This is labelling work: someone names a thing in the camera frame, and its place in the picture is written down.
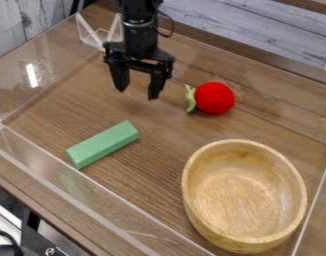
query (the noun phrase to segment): transparent acrylic enclosure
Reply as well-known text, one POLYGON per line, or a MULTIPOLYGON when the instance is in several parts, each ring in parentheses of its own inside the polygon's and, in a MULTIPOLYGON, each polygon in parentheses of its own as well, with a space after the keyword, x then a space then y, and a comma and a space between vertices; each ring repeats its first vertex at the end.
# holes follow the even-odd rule
POLYGON ((114 255, 119 244, 131 255, 233 255, 189 222, 181 175, 205 144, 256 140, 286 155, 309 193, 298 232, 261 255, 326 255, 326 87, 175 35, 161 39, 177 56, 174 79, 149 102, 147 76, 131 74, 121 94, 103 63, 102 44, 122 39, 119 15, 114 23, 93 21, 98 30, 79 17, 0 59, 0 174, 13 164, 79 207, 118 235, 114 255), (186 114, 185 83, 208 80, 236 91, 228 115, 186 114), (66 149, 125 119, 141 131, 139 142, 77 170, 66 149))

